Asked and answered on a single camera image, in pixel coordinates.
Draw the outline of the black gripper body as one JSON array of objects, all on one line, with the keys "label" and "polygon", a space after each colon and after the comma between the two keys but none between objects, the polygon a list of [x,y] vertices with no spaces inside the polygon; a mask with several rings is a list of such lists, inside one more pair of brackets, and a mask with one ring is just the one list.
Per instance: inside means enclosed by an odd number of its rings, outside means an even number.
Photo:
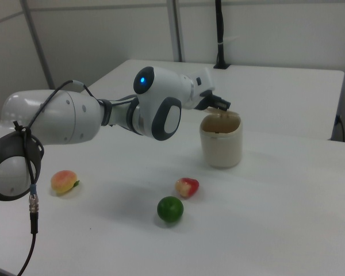
[{"label": "black gripper body", "polygon": [[202,100],[200,100],[199,102],[199,110],[205,110],[207,108],[217,108],[217,99],[212,90],[206,90],[202,92],[200,96],[202,97]]}]

